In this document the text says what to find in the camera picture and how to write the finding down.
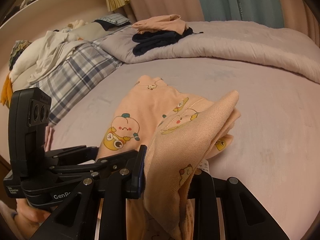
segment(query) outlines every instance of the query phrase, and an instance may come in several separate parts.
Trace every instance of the plaid blanket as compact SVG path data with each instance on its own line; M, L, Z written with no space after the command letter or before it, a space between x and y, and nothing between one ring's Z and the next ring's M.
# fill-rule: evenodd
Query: plaid blanket
M122 65L106 53L100 42L85 43L47 77L30 87L39 87L52 98L49 125L55 126L100 81Z

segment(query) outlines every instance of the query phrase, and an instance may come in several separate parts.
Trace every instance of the metal screw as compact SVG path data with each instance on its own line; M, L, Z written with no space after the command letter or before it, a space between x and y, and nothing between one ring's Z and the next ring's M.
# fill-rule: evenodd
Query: metal screw
M91 176L92 176L92 177L96 177L96 176L98 176L98 175L99 175L99 173L98 173L98 172L96 172L96 171L95 171L95 172L93 172L93 173L91 173Z
M230 181L231 184L237 184L239 182L239 180L237 178L235 178L235 177L231 177L229 179L229 181Z
M124 169L121 169L119 172L121 175L127 175L130 171L128 169L124 168Z
M92 183L92 179L91 178L86 178L83 180L83 184L85 185L90 185Z
M201 169L196 169L195 175L200 175L202 173Z

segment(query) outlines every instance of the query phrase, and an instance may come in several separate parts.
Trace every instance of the stack of folded clothes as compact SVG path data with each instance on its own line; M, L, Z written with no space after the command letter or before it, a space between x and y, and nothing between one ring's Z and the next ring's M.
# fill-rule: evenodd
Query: stack of folded clothes
M147 51L178 42L193 34L193 30L182 21L180 15L156 16L136 22L132 28L138 29L132 41L139 43L133 48L135 56L141 56Z

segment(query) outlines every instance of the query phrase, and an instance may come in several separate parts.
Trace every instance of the camera lens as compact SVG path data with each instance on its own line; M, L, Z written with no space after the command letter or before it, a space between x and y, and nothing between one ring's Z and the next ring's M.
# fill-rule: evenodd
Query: camera lens
M42 106L42 108L41 108L41 116L40 116L41 122L44 120L44 118L45 118L45 108L44 108L44 106Z
M36 105L35 110L33 111L33 118L35 119L35 121L37 121L39 116L39 106Z

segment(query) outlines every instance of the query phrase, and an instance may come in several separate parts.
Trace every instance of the clothing label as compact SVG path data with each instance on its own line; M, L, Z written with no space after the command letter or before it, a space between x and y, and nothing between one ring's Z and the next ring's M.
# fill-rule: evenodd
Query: clothing label
M207 160L202 160L202 162L200 162L199 166L198 166L198 169L201 169L207 173L210 174L210 171L209 171L209 162Z

